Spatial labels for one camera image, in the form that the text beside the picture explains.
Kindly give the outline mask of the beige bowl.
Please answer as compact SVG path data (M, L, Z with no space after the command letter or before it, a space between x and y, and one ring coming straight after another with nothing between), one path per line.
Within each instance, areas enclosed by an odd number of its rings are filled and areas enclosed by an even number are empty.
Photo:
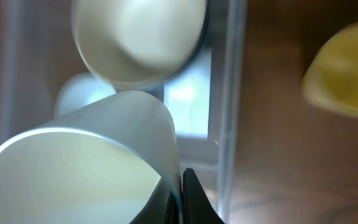
M147 89L193 60L207 8L207 0L74 1L73 38L94 76L118 90Z

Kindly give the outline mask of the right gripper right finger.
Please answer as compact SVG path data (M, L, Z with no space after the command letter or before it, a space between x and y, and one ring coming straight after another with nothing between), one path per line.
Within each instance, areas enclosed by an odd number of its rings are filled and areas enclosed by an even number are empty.
M182 186L184 224L224 224L211 206L193 169L185 169Z

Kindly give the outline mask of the light blue small bowl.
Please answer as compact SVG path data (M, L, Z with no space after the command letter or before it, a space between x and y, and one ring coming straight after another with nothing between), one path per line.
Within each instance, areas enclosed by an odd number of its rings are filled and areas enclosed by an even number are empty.
M107 82L90 73L79 73L65 82L60 89L53 117L65 116L115 93L115 89Z

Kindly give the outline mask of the white cup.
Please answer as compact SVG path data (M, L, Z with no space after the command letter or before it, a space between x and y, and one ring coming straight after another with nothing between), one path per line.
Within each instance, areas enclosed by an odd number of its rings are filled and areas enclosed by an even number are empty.
M172 116L122 91L0 145L0 223L129 223L160 183L180 205Z

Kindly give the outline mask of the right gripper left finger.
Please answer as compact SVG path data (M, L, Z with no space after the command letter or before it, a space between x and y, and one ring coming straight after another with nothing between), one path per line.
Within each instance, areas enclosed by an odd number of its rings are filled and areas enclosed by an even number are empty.
M144 208L130 224L179 224L177 203L164 180L159 180Z

